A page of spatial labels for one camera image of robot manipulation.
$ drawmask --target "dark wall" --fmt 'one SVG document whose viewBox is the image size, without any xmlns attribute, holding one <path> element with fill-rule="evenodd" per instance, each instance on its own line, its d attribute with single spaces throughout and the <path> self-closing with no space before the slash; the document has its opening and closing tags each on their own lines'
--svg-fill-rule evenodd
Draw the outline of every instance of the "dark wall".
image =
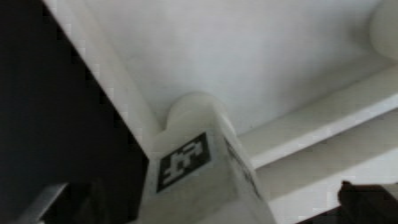
<svg viewBox="0 0 398 224">
<path fill-rule="evenodd" d="M 147 160 L 39 0 L 0 1 L 0 223 L 43 187 L 103 180 L 135 218 Z"/>
</svg>

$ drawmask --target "printed square pattern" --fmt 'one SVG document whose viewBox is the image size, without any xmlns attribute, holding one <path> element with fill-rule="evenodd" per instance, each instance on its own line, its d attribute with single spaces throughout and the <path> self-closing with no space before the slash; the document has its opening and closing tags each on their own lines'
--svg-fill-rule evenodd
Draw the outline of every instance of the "printed square pattern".
<svg viewBox="0 0 398 224">
<path fill-rule="evenodd" d="M 156 192 L 181 181 L 210 161 L 208 137 L 203 133 L 160 160 Z"/>
</svg>

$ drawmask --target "white ceiling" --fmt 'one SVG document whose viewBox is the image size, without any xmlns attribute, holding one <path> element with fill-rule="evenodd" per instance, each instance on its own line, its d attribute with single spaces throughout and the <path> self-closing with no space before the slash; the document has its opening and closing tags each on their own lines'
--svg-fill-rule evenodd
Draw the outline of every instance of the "white ceiling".
<svg viewBox="0 0 398 224">
<path fill-rule="evenodd" d="M 160 122 L 192 91 L 238 133 L 386 67 L 368 19 L 380 0 L 85 0 Z"/>
</svg>

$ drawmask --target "white cylindrical object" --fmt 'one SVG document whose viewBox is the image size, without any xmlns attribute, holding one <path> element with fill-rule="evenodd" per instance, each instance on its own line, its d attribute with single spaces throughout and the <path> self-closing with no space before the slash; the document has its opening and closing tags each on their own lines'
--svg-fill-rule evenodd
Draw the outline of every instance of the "white cylindrical object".
<svg viewBox="0 0 398 224">
<path fill-rule="evenodd" d="M 254 168 L 217 98 L 195 93 L 155 139 L 139 224 L 274 224 Z"/>
</svg>

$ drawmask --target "white molding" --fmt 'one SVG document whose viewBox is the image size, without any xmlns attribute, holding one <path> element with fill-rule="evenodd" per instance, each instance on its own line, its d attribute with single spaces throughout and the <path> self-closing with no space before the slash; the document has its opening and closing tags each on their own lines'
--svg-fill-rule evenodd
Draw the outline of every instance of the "white molding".
<svg viewBox="0 0 398 224">
<path fill-rule="evenodd" d="M 277 161 L 396 107 L 394 66 L 242 135 L 254 167 Z"/>
</svg>

